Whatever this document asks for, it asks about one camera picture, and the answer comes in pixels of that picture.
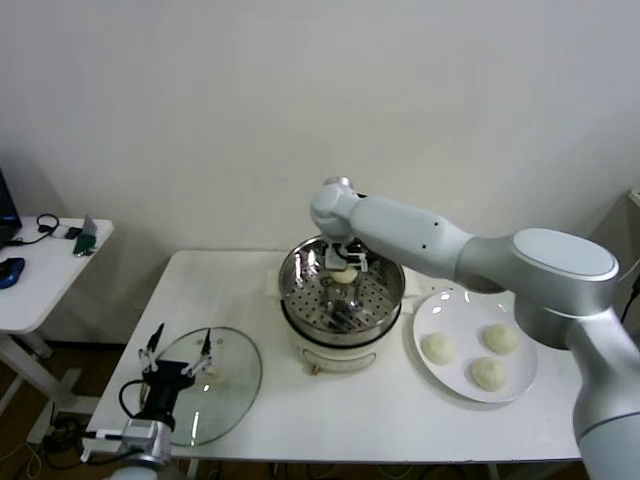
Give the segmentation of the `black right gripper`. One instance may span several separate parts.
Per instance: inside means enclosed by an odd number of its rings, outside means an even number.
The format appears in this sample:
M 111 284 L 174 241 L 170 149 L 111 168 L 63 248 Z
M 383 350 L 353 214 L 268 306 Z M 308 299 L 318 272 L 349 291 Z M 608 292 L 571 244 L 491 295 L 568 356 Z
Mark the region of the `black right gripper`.
M 359 287 L 362 276 L 369 270 L 365 246 L 359 240 L 354 240 L 349 244 L 334 242 L 331 244 L 331 248 L 325 250 L 324 276 L 333 285 L 339 285 L 339 275 L 341 273 L 341 259 L 339 257 L 349 258 L 349 266 L 356 271 L 351 285 Z

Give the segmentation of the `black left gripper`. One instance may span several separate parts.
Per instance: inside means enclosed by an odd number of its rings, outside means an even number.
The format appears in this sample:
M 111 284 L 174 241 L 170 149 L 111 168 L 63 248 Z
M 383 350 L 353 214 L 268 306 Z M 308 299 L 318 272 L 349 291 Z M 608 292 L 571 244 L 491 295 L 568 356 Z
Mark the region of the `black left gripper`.
M 197 374 L 206 370 L 212 362 L 210 329 L 206 330 L 200 357 L 188 364 L 185 362 L 158 360 L 156 349 L 159 344 L 164 324 L 150 336 L 144 349 L 138 352 L 142 364 L 143 379 L 148 386 L 148 393 L 142 407 L 143 418 L 170 418 L 179 394 L 195 383 Z

